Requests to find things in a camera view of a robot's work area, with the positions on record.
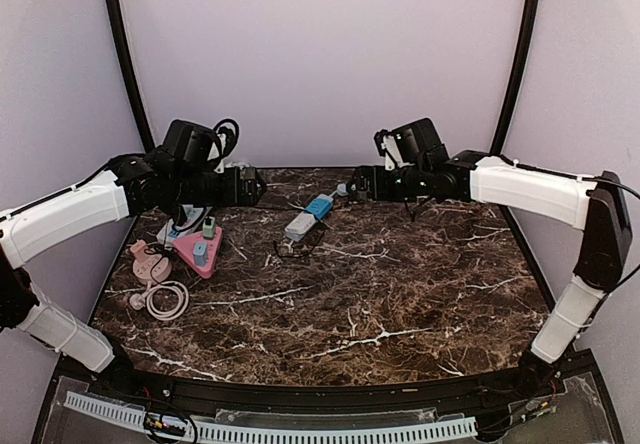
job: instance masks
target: brown marble surface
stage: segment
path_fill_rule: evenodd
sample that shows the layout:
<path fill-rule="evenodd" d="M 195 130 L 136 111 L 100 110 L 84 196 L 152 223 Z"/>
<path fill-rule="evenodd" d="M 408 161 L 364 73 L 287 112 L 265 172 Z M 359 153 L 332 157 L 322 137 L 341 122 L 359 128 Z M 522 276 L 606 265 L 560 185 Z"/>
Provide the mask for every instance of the brown marble surface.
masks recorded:
<path fill-rule="evenodd" d="M 214 212 L 224 236 L 211 279 L 174 260 L 170 278 L 191 294 L 177 320 L 128 307 L 140 286 L 130 254 L 120 257 L 93 325 L 138 368 L 272 385 L 440 379 L 515 366 L 547 315 L 495 207 L 428 202 L 411 222 L 401 204 L 338 200 L 324 235 L 314 229 L 293 246 L 304 253 L 322 237 L 310 257 L 279 258 L 273 241 L 290 252 L 284 228 L 298 212 L 287 208 L 332 192 L 351 171 L 262 174 L 262 209 Z M 143 215 L 128 244 L 154 241 L 165 219 Z"/>

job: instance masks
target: pink power strip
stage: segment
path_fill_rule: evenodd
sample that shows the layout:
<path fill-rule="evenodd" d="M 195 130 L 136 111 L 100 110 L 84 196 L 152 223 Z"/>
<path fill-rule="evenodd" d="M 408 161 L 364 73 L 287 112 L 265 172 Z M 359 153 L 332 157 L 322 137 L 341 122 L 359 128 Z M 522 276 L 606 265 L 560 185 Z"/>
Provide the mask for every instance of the pink power strip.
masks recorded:
<path fill-rule="evenodd" d="M 193 248 L 198 242 L 207 243 L 207 263 L 204 267 L 196 265 L 195 258 L 193 257 Z M 213 266 L 216 264 L 216 256 L 222 243 L 222 229 L 216 227 L 216 235 L 210 241 L 207 241 L 202 237 L 201 232 L 195 232 L 188 236 L 180 237 L 173 241 L 173 247 L 178 251 L 178 255 L 189 264 L 189 267 L 196 271 L 200 276 L 205 279 L 209 279 L 213 275 Z"/>

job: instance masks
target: white wall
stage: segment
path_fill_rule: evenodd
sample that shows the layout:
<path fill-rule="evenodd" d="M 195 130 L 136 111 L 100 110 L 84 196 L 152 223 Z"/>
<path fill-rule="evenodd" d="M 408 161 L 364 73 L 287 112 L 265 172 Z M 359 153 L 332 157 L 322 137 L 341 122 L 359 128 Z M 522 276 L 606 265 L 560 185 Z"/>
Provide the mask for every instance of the white wall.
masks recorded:
<path fill-rule="evenodd" d="M 232 116 L 234 158 L 377 159 L 373 134 L 431 117 L 449 151 L 488 149 L 524 0 L 123 0 L 156 140 Z"/>
<path fill-rule="evenodd" d="M 506 154 L 574 172 L 617 172 L 640 189 L 640 0 L 540 0 Z M 640 206 L 629 197 L 636 234 Z M 581 235 L 518 214 L 559 296 Z M 640 260 L 636 244 L 630 265 Z M 640 442 L 640 277 L 616 291 L 580 344 L 592 347 L 627 442 Z"/>
<path fill-rule="evenodd" d="M 0 209 L 141 149 L 104 0 L 0 0 L 0 29 Z M 33 280 L 87 318 L 127 226 L 37 257 Z M 0 334 L 0 350 L 0 442 L 30 442 L 56 358 L 15 330 Z"/>

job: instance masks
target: coiled white cord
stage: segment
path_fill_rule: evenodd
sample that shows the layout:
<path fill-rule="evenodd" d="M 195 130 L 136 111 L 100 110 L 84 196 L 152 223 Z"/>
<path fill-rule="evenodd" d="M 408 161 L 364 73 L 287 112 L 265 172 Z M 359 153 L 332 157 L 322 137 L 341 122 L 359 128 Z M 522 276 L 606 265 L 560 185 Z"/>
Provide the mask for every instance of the coiled white cord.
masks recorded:
<path fill-rule="evenodd" d="M 154 294 L 161 290 L 171 292 L 178 298 L 178 302 L 172 309 L 163 311 L 158 309 L 153 302 Z M 159 321 L 173 321 L 187 310 L 189 306 L 189 290 L 184 284 L 178 281 L 163 281 L 156 285 L 149 283 L 147 290 L 142 294 L 132 295 L 129 303 L 131 307 L 136 310 L 146 307 L 149 314 Z"/>

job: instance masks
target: blue object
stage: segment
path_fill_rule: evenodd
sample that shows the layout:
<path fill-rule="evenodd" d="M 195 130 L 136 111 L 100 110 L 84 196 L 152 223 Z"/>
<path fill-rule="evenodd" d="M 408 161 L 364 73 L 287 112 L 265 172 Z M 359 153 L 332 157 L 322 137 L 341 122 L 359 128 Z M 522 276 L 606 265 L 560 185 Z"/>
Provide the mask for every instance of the blue object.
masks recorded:
<path fill-rule="evenodd" d="M 311 204 L 307 206 L 305 211 L 309 214 L 313 214 L 317 220 L 322 220 L 333 207 L 333 198 L 325 194 L 320 194 L 316 197 Z"/>
<path fill-rule="evenodd" d="M 193 260 L 198 267 L 204 267 L 207 265 L 207 243 L 198 242 L 193 248 Z"/>

